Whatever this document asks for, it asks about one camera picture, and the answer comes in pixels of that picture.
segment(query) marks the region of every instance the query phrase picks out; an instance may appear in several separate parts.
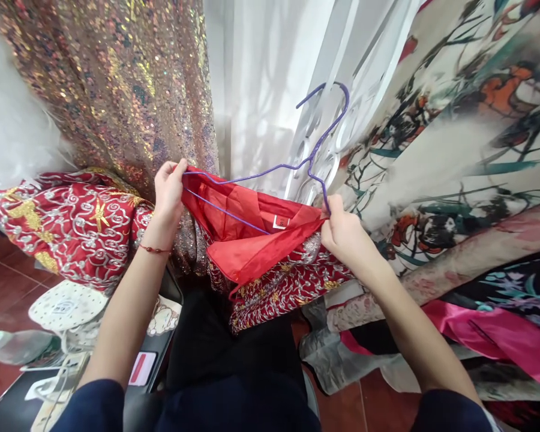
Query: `navy sleeve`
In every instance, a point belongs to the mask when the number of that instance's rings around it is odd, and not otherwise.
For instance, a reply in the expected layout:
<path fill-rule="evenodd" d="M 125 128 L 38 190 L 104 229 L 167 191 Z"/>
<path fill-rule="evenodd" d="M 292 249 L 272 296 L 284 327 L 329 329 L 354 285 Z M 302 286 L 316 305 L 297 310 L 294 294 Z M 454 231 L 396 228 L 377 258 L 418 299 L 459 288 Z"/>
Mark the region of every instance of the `navy sleeve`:
<path fill-rule="evenodd" d="M 52 432 L 121 431 L 123 415 L 122 386 L 109 379 L 92 381 L 70 398 Z"/>
<path fill-rule="evenodd" d="M 494 418 L 474 401 L 450 390 L 422 396 L 412 432 L 498 432 Z"/>

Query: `pink floral fabric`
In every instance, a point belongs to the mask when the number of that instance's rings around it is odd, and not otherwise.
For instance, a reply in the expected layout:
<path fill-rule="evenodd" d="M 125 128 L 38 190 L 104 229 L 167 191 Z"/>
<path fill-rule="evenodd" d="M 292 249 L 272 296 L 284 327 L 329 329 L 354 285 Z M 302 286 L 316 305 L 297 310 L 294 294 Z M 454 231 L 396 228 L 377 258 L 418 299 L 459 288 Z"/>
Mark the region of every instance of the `pink floral fabric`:
<path fill-rule="evenodd" d="M 511 261 L 540 252 L 540 205 L 479 233 L 402 277 L 419 305 Z M 328 311 L 328 328 L 348 330 L 383 319 L 370 292 Z"/>

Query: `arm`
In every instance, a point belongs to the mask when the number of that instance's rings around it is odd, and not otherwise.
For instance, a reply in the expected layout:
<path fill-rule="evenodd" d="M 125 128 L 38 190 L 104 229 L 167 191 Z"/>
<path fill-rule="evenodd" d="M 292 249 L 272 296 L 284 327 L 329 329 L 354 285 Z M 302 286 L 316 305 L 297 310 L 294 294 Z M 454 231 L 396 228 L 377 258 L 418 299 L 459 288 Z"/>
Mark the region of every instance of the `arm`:
<path fill-rule="evenodd" d="M 404 290 L 358 217 L 344 211 L 339 195 L 328 202 L 332 214 L 322 227 L 322 244 L 370 289 L 422 391 L 452 390 L 482 406 L 462 363 Z"/>
<path fill-rule="evenodd" d="M 182 174 L 186 161 L 165 163 L 154 179 L 156 209 L 142 245 L 170 250 L 182 215 Z M 106 308 L 98 341 L 79 387 L 111 379 L 125 389 L 152 317 L 167 253 L 139 248 Z"/>

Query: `bracelet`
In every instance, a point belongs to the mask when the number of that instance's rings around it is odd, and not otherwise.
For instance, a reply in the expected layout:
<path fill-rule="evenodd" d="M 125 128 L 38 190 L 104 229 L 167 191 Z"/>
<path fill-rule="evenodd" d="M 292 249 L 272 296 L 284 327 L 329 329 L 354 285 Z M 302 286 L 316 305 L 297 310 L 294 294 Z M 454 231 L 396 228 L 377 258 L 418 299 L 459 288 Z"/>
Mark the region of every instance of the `bracelet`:
<path fill-rule="evenodd" d="M 148 252 L 150 252 L 150 253 L 163 253 L 163 252 L 172 253 L 172 252 L 174 252 L 174 249 L 168 250 L 168 249 L 152 248 L 152 247 L 142 246 L 142 245 L 139 245 L 139 246 L 140 246 L 142 249 L 145 249 L 146 251 L 148 251 Z"/>

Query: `purple wire hanger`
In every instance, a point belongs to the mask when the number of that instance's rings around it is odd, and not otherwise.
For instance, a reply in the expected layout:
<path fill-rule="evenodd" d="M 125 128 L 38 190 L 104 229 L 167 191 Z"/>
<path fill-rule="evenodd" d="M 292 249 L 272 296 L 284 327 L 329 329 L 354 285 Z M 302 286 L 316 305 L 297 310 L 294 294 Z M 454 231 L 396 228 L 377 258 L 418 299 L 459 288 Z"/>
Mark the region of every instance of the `purple wire hanger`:
<path fill-rule="evenodd" d="M 348 105 L 350 104 L 350 92 L 348 91 L 348 88 L 344 84 L 342 84 L 341 82 L 335 81 L 334 83 L 337 84 L 340 87 L 340 89 L 344 92 L 344 108 L 342 109 L 342 112 L 340 113 L 340 115 L 338 117 L 336 117 L 334 122 L 328 127 L 328 129 L 326 129 L 326 131 L 318 139 L 318 141 L 316 142 L 316 145 L 314 146 L 314 149 L 312 150 L 310 155 L 306 159 L 301 161 L 297 166 L 280 164 L 280 165 L 276 165 L 275 167 L 270 168 L 270 169 L 268 169 L 268 170 L 266 170 L 266 171 L 264 171 L 264 172 L 262 172 L 260 174 L 256 174 L 256 175 L 249 176 L 249 177 L 243 177 L 243 178 L 239 178 L 239 179 L 235 179 L 235 180 L 225 180 L 225 181 L 221 181 L 221 182 L 216 181 L 215 179 L 210 177 L 210 175 L 208 173 L 205 173 L 205 172 L 188 172 L 188 171 L 186 171 L 184 173 L 184 175 L 195 175 L 195 174 L 203 175 L 203 176 L 206 176 L 208 179 L 210 179 L 210 181 L 212 181 L 213 183 L 216 183 L 216 184 L 228 184 L 228 183 L 237 183 L 239 181 L 251 180 L 251 179 L 258 178 L 258 177 L 262 177 L 263 175 L 269 174 L 272 171 L 276 171 L 278 168 L 287 168 L 287 169 L 291 169 L 291 170 L 296 171 L 296 170 L 299 170 L 306 162 L 310 162 L 310 164 L 308 165 L 308 176 L 310 178 L 316 180 L 318 183 L 320 183 L 322 185 L 322 193 L 324 195 L 324 204 L 326 206 L 326 210 L 328 211 L 328 213 L 330 213 L 330 206 L 328 205 L 328 191 L 326 190 L 326 184 L 324 183 L 324 180 L 322 180 L 322 179 L 316 177 L 314 174 L 312 174 L 312 167 L 314 166 L 314 158 L 316 157 L 316 154 L 318 153 L 318 150 L 320 149 L 320 146 L 322 145 L 324 140 L 328 137 L 330 132 L 332 132 L 332 130 L 336 127 L 336 125 L 338 123 L 340 123 L 340 121 L 342 120 L 342 117 L 344 117 L 344 115 L 346 114 L 346 111 L 348 111 Z M 298 105 L 296 105 L 296 109 L 300 108 L 312 96 L 314 96 L 316 93 L 318 93 L 320 90 L 322 90 L 325 86 L 326 86 L 326 83 L 323 83 L 323 84 L 320 84 L 318 87 L 316 87 L 314 90 L 312 90 L 300 103 L 298 103 Z M 270 234 L 269 232 L 266 232 L 263 229 L 258 228 L 257 226 L 254 226 L 251 223 L 246 222 L 245 220 L 240 219 L 238 216 L 235 216 L 232 213 L 229 213 L 226 210 L 221 209 L 220 207 L 218 207 L 217 205 L 211 203 L 207 199 L 205 199 L 205 198 L 199 196 L 198 194 L 192 192 L 187 187 L 184 187 L 184 189 L 186 189 L 192 195 L 194 195 L 195 197 L 201 199 L 205 203 L 210 204 L 212 207 L 220 210 L 223 213 L 226 213 L 228 216 L 233 217 L 234 219 L 248 225 L 249 227 L 254 228 L 254 229 L 256 229 L 256 230 L 258 230 L 258 231 L 260 231 L 260 232 L 262 232 L 264 234 Z"/>

